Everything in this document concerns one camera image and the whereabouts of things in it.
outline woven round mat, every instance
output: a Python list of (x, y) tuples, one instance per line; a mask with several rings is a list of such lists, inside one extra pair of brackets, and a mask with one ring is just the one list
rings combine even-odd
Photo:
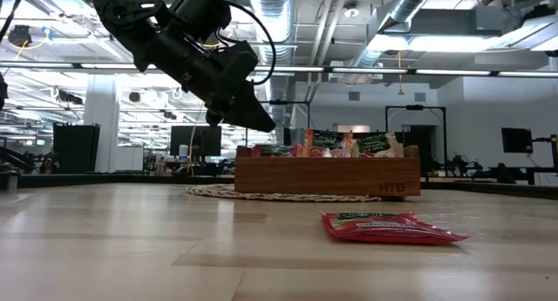
[(186, 188), (191, 195), (224, 197), (243, 200), (289, 201), (289, 202), (378, 202), (378, 196), (368, 195), (295, 195), (284, 193), (235, 192), (234, 184), (209, 184)]

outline wooden crate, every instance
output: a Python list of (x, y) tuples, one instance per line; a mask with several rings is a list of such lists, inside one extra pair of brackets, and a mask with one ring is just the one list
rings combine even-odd
[(417, 147), (405, 158), (237, 157), (237, 192), (322, 195), (420, 195)]

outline computer monitor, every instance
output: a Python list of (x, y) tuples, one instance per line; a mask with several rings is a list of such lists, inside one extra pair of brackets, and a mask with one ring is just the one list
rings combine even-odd
[(504, 153), (533, 153), (533, 137), (529, 129), (503, 127), (502, 144)]
[[(180, 145), (190, 146), (194, 127), (171, 128), (171, 155), (178, 156)], [(221, 156), (221, 127), (196, 127), (192, 143), (193, 156)]]

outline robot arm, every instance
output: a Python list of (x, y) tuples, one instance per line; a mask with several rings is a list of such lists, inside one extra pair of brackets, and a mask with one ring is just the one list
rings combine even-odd
[(198, 43), (228, 26), (225, 0), (93, 0), (99, 19), (143, 72), (155, 65), (205, 102), (210, 125), (223, 121), (270, 132), (276, 126), (246, 77), (258, 59), (248, 42), (207, 51)]

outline yellow cable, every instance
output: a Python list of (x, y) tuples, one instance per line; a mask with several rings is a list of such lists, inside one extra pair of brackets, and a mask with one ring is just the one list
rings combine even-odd
[(38, 47), (42, 46), (44, 43), (46, 43), (46, 41), (49, 40), (49, 33), (45, 32), (44, 33), (44, 40), (41, 42), (41, 44), (38, 44), (36, 46), (32, 46), (32, 47), (25, 47), (27, 41), (25, 41), (25, 44), (22, 47), (18, 47), (14, 44), (11, 44), (13, 47), (21, 49), (21, 50), (33, 50), (33, 49), (37, 49)]
[(15, 61), (17, 61), (19, 59), (19, 56), (21, 56), (21, 53), (24, 52), (24, 47), (28, 42), (29, 42), (29, 40), (25, 40), (24, 45), (22, 45), (21, 48), (19, 48), (19, 51), (17, 52), (16, 58), (14, 59)]
[(204, 44), (204, 48), (215, 48), (215, 47), (219, 47), (221, 45), (221, 43), (219, 44)]
[[(398, 52), (398, 64), (399, 64), (399, 69), (401, 68), (401, 51)], [(399, 74), (399, 92), (398, 95), (405, 95), (405, 92), (403, 92), (403, 74)]]

